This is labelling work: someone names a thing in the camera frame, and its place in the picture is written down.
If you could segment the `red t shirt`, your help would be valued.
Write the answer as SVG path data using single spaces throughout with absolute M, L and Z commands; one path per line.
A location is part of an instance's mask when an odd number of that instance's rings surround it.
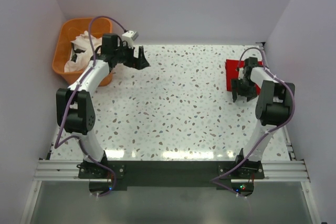
M 239 60 L 226 60 L 225 62 L 225 71 L 226 71 L 226 87 L 227 91 L 232 93 L 231 79 L 238 79 L 237 68 L 244 68 L 244 77 L 246 81 L 248 80 L 250 84 L 254 84 L 258 95 L 260 94 L 261 84 L 253 81 L 251 74 L 253 69 L 261 70 L 263 64 L 255 57 L 249 57 L 244 61 Z

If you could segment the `white t shirt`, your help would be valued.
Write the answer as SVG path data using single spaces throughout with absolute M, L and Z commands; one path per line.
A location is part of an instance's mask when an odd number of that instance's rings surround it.
M 70 43 L 70 56 L 65 63 L 64 72 L 75 72 L 86 69 L 93 56 L 88 31 L 85 30 Z

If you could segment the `orange plastic laundry basket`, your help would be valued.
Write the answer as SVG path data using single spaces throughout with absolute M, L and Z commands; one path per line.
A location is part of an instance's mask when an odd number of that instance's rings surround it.
M 64 72 L 64 66 L 70 59 L 72 50 L 71 41 L 88 29 L 91 20 L 91 17 L 70 19 L 65 22 L 61 28 L 52 69 L 56 74 L 62 76 L 68 84 L 73 84 L 83 73 L 82 70 Z M 91 27 L 91 34 L 96 38 L 100 38 L 104 33 L 111 33 L 112 27 L 112 21 L 106 18 L 99 18 L 94 21 Z

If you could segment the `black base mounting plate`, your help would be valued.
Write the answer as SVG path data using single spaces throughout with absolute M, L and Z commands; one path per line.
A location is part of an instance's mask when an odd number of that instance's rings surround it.
M 239 186 L 234 180 L 251 182 L 264 179 L 261 162 L 245 163 L 230 173 L 236 161 L 108 161 L 101 165 L 83 161 L 77 165 L 78 177 L 88 179 L 91 192 L 127 190 L 129 187 L 211 187 L 211 179 L 219 177 L 220 182 L 237 192 L 253 192 L 252 185 Z

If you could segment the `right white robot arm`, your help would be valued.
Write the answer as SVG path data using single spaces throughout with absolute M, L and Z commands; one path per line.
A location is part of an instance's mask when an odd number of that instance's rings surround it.
M 246 178 L 253 171 L 252 165 L 261 162 L 273 134 L 293 117 L 295 85 L 278 79 L 255 57 L 244 60 L 244 66 L 238 71 L 238 78 L 230 81 L 233 101 L 238 97 L 245 97 L 246 101 L 257 99 L 255 129 L 234 165 L 235 175 Z

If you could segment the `aluminium frame rail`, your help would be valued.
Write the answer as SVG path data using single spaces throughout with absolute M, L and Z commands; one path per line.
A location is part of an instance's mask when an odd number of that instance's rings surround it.
M 234 161 L 245 139 L 102 142 L 109 161 Z M 222 182 L 211 187 L 129 187 L 97 197 L 78 177 L 83 155 L 76 142 L 51 148 L 37 163 L 24 223 L 322 223 L 306 163 L 291 143 L 274 137 L 262 157 L 264 179 L 238 196 Z

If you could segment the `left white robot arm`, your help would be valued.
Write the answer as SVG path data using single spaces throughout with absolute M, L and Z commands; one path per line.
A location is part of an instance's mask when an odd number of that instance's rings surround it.
M 138 33 L 132 30 L 121 36 L 103 34 L 101 46 L 92 50 L 89 64 L 80 77 L 68 88 L 56 92 L 59 132 L 54 147 L 66 142 L 61 139 L 63 131 L 69 133 L 78 142 L 84 161 L 92 163 L 90 171 L 97 178 L 108 174 L 109 165 L 102 161 L 106 155 L 93 131 L 96 115 L 91 96 L 116 65 L 123 64 L 137 70 L 149 67 L 144 48 L 133 45 L 137 37 Z

